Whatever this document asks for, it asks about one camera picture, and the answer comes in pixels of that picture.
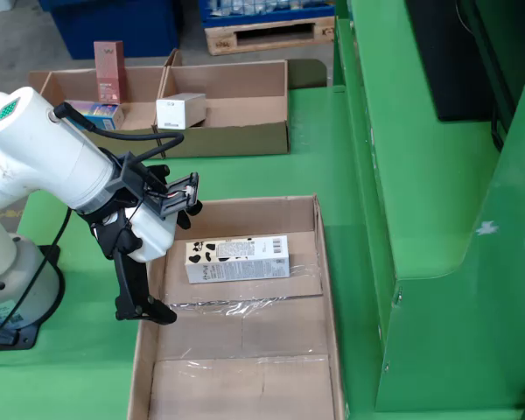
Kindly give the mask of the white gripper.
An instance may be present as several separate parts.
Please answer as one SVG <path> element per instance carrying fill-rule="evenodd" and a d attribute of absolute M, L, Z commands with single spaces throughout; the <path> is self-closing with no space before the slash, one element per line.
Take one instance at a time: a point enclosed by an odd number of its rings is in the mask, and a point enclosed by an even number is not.
<path fill-rule="evenodd" d="M 116 220 L 107 225 L 89 218 L 90 231 L 101 252 L 115 265 L 119 284 L 119 295 L 115 298 L 117 320 L 146 320 L 159 325 L 177 320 L 177 314 L 169 306 L 150 294 L 146 263 L 164 256 L 174 242 L 176 226 L 189 229 L 190 217 L 201 210 L 202 203 L 198 200 L 163 220 L 147 206 L 116 213 Z"/>

